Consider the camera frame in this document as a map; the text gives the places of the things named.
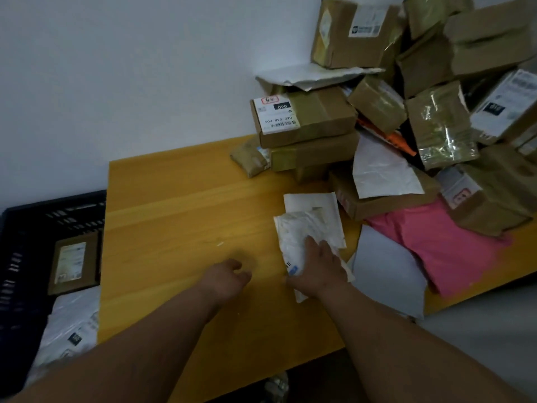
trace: pile of packages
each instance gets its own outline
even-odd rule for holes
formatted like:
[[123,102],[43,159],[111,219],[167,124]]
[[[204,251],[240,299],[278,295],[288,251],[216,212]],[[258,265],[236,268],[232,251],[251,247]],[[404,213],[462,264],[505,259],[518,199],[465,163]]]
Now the pile of packages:
[[[307,91],[274,85],[250,102],[257,133],[231,157],[248,177],[329,178],[350,218],[412,250],[451,295],[479,280],[508,244],[504,232],[537,211],[531,9],[527,0],[480,9],[405,0],[403,9],[404,19],[399,6],[322,0],[312,64],[366,74]],[[450,259],[474,243],[492,257]],[[473,273],[460,272],[466,265]]]

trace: wooden table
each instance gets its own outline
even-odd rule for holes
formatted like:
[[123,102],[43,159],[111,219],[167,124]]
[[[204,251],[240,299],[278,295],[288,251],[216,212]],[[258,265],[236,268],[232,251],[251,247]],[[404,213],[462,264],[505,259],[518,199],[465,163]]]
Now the wooden table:
[[[284,194],[328,192],[328,185],[297,186],[288,172],[247,179],[229,158],[246,138],[110,163],[100,342],[191,286],[215,262],[235,257],[253,271],[241,296],[206,326],[171,401],[205,401],[343,347],[322,306],[297,304],[282,283],[286,270],[273,222],[285,212]],[[361,225],[344,211],[341,220],[347,259]],[[427,292],[426,311],[537,270],[529,263],[537,254],[536,226],[520,230],[504,263],[471,291],[451,300]]]

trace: person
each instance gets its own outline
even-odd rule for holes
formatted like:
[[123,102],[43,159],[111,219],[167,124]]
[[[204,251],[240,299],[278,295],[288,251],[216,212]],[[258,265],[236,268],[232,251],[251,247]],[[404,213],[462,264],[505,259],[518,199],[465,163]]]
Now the person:
[[[525,402],[525,396],[457,348],[347,283],[324,241],[305,240],[301,275],[287,284],[320,300],[373,402]],[[250,282],[229,259],[141,321],[50,373],[11,403],[164,403],[204,326]]]

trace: crate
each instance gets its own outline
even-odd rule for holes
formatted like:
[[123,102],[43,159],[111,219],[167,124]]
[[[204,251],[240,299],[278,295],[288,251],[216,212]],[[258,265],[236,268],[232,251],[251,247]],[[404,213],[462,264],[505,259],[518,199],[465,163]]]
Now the crate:
[[106,191],[4,211],[0,223],[0,398],[19,392],[55,297],[47,295],[58,240],[102,231]]

